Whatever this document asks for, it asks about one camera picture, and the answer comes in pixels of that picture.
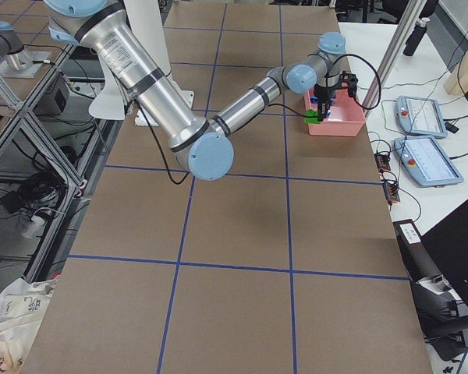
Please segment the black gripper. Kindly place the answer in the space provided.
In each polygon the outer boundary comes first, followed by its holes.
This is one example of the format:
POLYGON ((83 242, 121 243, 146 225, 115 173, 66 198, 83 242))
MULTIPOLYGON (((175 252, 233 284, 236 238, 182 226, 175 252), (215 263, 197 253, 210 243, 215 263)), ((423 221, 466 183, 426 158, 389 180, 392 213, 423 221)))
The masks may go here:
MULTIPOLYGON (((314 93, 327 93, 329 95, 334 94, 334 89, 330 86, 321 86, 316 84, 314 86, 314 93)), ((319 122, 323 122, 328 117, 329 112, 329 101, 320 101, 317 109, 317 119, 319 122)))

